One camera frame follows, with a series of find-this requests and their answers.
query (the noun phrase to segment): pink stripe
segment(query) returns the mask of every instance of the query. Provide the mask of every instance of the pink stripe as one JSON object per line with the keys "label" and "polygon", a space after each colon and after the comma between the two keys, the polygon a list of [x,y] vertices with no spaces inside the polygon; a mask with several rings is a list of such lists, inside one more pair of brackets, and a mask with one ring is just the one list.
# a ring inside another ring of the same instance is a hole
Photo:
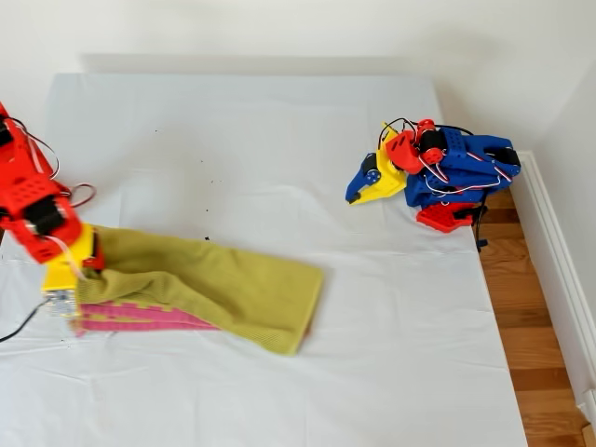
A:
{"label": "pink stripe", "polygon": [[[108,327],[108,325],[124,325],[124,327],[130,327],[130,329],[97,329],[96,331],[148,331],[150,327],[154,327],[154,329],[170,329],[170,328],[184,328],[184,329],[204,329],[204,330],[215,330],[217,329],[213,325],[209,324],[207,321],[204,321],[200,318],[195,317],[194,315],[190,315],[186,312],[183,312],[180,309],[173,309],[171,311],[162,310],[162,308],[158,305],[152,305],[149,308],[143,309],[139,308],[137,305],[132,303],[125,303],[122,305],[114,305],[114,302],[105,302],[100,305],[81,305],[81,310],[86,318],[88,315],[103,315],[107,318],[133,318],[133,319],[148,319],[152,322],[150,323],[140,323],[140,322],[113,322],[113,321],[93,321],[93,320],[84,320],[84,326],[86,329],[90,329],[88,327],[88,323],[101,323],[98,327]],[[133,329],[133,328],[140,328],[139,325],[143,326],[143,329]]]}
{"label": "pink stripe", "polygon": [[216,331],[213,326],[198,327],[190,323],[175,321],[153,321],[151,323],[117,322],[117,321],[96,321],[84,319],[83,329],[89,331],[158,331],[166,329],[200,329]]}

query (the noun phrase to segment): red plastic part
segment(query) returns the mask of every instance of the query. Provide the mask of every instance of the red plastic part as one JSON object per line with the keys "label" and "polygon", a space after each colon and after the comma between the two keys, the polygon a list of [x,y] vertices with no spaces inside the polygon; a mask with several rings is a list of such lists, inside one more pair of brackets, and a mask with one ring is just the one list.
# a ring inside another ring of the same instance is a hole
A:
{"label": "red plastic part", "polygon": [[404,130],[385,143],[391,162],[409,174],[417,174],[424,165],[418,159],[418,150],[413,146],[413,130]]}
{"label": "red plastic part", "polygon": [[454,212],[474,208],[473,203],[436,203],[418,211],[416,214],[416,221],[421,224],[428,225],[435,230],[443,233],[451,233],[455,228],[460,226],[472,225],[472,216],[465,219],[455,219]]}
{"label": "red plastic part", "polygon": [[420,120],[416,126],[416,144],[420,143],[420,137],[427,130],[437,130],[435,122],[429,118]]}
{"label": "red plastic part", "polygon": [[[61,195],[63,186],[49,179],[52,168],[33,139],[18,127],[0,103],[0,119],[3,119],[12,142],[0,146],[0,208],[8,217],[0,221],[0,227],[10,231],[38,263],[45,263],[61,253],[52,240],[40,237],[27,226],[24,211],[36,201],[53,196],[61,210],[64,224],[52,232],[66,245],[71,245],[81,234],[81,222],[70,202]],[[36,154],[41,172],[34,162]]]}
{"label": "red plastic part", "polygon": [[431,147],[421,157],[428,165],[436,165],[443,160],[443,152],[438,147]]}

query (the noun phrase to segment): blue plastic part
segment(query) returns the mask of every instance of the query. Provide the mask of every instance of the blue plastic part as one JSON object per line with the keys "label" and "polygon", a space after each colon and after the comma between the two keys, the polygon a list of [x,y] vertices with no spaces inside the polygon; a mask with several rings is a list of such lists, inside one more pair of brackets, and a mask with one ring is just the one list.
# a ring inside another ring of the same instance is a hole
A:
{"label": "blue plastic part", "polygon": [[[494,174],[494,166],[497,166],[511,177],[520,173],[521,167],[501,163],[489,155],[492,148],[512,148],[511,140],[492,135],[462,135],[459,130],[449,128],[441,128],[440,131],[447,142],[447,151],[440,162],[442,168]],[[468,152],[485,161],[474,159],[467,154]]]}
{"label": "blue plastic part", "polygon": [[345,190],[345,200],[347,202],[354,201],[355,198],[358,197],[358,192],[364,186],[375,184],[381,179],[381,172],[379,172],[377,169],[369,169],[367,171],[364,170],[364,164],[366,163],[366,159],[369,156],[376,156],[376,153],[370,153],[364,157],[364,161],[360,165],[360,170]]}
{"label": "blue plastic part", "polygon": [[[483,191],[492,194],[510,185],[510,182],[500,176],[494,167],[498,167],[509,177],[520,173],[519,165],[503,163],[491,156],[492,150],[511,148],[510,140],[489,135],[462,135],[459,130],[449,128],[440,130],[447,142],[447,149],[440,162],[440,167],[449,178],[449,182],[442,182],[428,169],[423,169],[417,175],[408,176],[405,195],[409,206],[425,208],[438,202],[479,202],[482,200]],[[488,188],[468,189],[461,193],[444,195],[432,191],[428,187],[426,179],[428,185],[433,189],[446,192],[472,185],[498,184]]]}

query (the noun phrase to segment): white cloth surface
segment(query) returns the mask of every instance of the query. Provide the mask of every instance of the white cloth surface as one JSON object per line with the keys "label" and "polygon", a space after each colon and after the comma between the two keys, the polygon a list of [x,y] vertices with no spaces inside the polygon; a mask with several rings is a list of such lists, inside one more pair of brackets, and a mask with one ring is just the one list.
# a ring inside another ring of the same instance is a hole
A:
{"label": "white cloth surface", "polygon": [[[300,259],[325,287],[294,358],[226,332],[77,339],[42,310],[0,345],[0,445],[526,445],[470,230],[416,223],[403,193],[344,201],[399,116],[440,118],[427,79],[57,76],[44,136],[64,183],[99,189],[84,220]],[[0,254],[7,333],[44,270]]]}

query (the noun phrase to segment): fabric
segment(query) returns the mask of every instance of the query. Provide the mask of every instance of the fabric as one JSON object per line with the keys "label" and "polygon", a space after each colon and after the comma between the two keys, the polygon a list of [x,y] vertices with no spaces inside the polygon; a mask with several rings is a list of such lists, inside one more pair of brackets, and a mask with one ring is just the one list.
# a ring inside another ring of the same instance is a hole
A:
{"label": "fabric", "polygon": [[295,354],[317,303],[320,269],[207,241],[96,228],[105,269],[79,281],[82,304],[168,305]]}
{"label": "fabric", "polygon": [[170,305],[139,305],[106,301],[81,305],[81,327],[89,331],[154,331],[161,329],[216,330],[215,326]]}
{"label": "fabric", "polygon": [[[40,310],[0,344],[0,446],[527,446],[470,229],[419,224],[403,194],[344,202],[398,116],[445,122],[429,79],[57,76],[40,136],[61,180],[98,187],[85,222],[209,237],[325,280],[294,357],[228,331],[76,338]],[[2,333],[43,278],[5,235]]]}

